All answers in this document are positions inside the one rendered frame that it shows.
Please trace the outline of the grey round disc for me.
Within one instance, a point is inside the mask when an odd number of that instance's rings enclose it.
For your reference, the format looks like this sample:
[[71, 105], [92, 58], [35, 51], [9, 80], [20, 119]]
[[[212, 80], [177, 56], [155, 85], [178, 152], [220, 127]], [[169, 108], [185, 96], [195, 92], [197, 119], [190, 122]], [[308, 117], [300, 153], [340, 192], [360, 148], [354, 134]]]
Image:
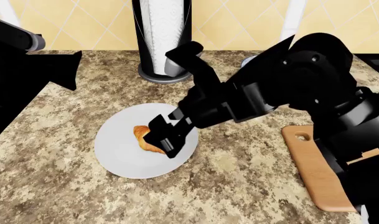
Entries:
[[246, 59], [244, 59], [241, 62], [241, 68], [243, 68], [247, 63], [249, 63], [250, 61], [252, 61], [255, 57], [257, 57], [257, 55], [253, 55], [251, 57], [247, 57]]

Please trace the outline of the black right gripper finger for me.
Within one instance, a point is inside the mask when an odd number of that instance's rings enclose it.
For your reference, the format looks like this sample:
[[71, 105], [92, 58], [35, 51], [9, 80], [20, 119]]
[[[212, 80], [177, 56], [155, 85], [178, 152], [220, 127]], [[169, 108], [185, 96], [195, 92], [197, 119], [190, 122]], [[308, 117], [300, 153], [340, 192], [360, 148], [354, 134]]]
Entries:
[[[168, 115], [169, 119], [174, 121], [180, 121], [183, 118], [183, 113], [179, 108], [176, 108], [172, 113]], [[150, 132], [144, 137], [145, 141], [153, 146], [161, 146], [161, 134], [162, 134], [162, 118], [161, 114], [152, 119], [148, 127]]]
[[172, 159], [182, 150], [185, 139], [189, 132], [194, 128], [194, 124], [189, 117], [184, 117], [175, 126], [167, 123], [162, 118], [161, 146], [167, 157]]

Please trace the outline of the white round plate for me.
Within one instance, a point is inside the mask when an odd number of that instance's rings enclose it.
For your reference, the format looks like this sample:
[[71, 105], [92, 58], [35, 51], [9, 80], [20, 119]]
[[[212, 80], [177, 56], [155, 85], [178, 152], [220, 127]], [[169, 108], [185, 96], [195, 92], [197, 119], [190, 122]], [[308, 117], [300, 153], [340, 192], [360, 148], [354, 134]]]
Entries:
[[95, 155], [100, 164], [114, 175], [129, 179], [159, 177], [180, 167], [195, 152], [199, 141], [197, 128], [189, 132], [182, 150], [172, 159], [141, 149], [134, 136], [135, 126], [147, 125], [157, 115], [162, 115], [167, 123], [178, 123], [167, 117], [176, 108], [164, 103], [146, 103], [125, 108], [110, 117], [95, 138]]

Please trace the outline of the white paper towel roll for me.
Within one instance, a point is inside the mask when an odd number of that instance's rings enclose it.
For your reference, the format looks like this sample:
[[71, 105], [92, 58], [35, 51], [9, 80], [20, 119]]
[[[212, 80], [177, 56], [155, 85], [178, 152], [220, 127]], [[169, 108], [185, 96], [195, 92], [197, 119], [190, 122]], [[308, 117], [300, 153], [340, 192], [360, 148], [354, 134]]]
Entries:
[[183, 69], [166, 57], [175, 49], [184, 29], [184, 0], [139, 0], [154, 73], [176, 77]]

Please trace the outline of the wooden cutting board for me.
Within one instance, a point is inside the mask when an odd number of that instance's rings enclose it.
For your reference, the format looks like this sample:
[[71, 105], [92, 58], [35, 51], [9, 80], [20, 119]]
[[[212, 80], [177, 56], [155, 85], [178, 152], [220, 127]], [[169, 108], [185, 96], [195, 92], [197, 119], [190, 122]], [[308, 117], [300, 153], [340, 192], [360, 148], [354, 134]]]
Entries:
[[308, 194], [325, 212], [356, 212], [339, 178], [313, 140], [313, 126], [285, 126], [282, 136]]

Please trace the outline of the golden brown croissant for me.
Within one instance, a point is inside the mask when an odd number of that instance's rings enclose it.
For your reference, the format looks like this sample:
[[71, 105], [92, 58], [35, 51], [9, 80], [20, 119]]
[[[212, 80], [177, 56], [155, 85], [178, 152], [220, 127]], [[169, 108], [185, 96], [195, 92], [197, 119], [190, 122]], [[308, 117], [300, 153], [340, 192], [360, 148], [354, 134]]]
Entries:
[[148, 134], [149, 132], [150, 132], [150, 129], [148, 128], [148, 126], [135, 126], [133, 128], [133, 133], [139, 143], [139, 147], [141, 147], [141, 149], [143, 149], [144, 151], [166, 154], [162, 149], [159, 149], [158, 147], [150, 145], [144, 140], [145, 135]]

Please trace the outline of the black cooktop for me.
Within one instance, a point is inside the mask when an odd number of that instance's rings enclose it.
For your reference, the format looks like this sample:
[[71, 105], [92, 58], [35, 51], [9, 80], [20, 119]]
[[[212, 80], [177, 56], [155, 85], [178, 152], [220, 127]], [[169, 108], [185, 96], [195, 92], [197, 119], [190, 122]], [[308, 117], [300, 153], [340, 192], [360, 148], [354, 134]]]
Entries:
[[355, 54], [361, 61], [379, 73], [379, 54]]

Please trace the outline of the black paper towel holder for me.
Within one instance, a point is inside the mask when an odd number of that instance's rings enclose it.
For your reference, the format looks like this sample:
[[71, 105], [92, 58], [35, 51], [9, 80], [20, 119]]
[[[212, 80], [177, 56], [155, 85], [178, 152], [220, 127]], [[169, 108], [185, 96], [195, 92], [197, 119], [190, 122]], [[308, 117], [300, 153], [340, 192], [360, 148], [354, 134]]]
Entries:
[[[141, 8], [139, 0], [131, 0], [134, 24], [136, 29], [136, 37], [138, 41], [138, 49], [140, 56], [140, 64], [138, 65], [138, 73], [145, 80], [153, 83], [177, 83], [188, 79], [191, 74], [184, 69], [176, 77], [162, 76], [154, 73], [152, 59], [145, 43], [143, 22], [141, 17]], [[178, 46], [188, 43], [192, 40], [192, 0], [184, 0], [184, 29], [180, 37]]]

